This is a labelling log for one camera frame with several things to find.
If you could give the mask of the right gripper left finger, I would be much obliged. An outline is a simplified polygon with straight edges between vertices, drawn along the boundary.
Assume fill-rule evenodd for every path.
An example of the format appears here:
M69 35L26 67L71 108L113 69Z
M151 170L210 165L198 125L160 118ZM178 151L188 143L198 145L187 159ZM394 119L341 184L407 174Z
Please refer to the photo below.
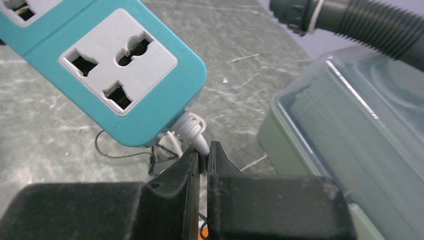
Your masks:
M23 188L0 220L3 240L194 240L199 154L192 148L155 178L38 183Z

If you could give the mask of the orange power strip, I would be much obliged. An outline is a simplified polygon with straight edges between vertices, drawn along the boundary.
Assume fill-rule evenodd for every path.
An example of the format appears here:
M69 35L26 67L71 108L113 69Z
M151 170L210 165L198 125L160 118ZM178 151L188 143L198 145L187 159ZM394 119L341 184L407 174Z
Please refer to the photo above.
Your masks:
M208 240L208 239L209 239L208 224L206 221L204 221L199 228L198 240Z

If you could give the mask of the teal power strip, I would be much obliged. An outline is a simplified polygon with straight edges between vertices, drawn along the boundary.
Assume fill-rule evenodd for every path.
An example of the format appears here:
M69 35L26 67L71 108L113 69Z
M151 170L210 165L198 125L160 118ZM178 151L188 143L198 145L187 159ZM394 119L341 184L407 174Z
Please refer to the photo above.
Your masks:
M140 0L3 0L0 38L127 147L151 145L207 80Z

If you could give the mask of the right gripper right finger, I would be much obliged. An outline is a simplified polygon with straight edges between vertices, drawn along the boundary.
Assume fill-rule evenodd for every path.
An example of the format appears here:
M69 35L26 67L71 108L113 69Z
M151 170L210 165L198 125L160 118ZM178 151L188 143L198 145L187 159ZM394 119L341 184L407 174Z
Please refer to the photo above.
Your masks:
M239 170L222 144L208 155L210 240L355 240L339 185L314 175L257 175Z

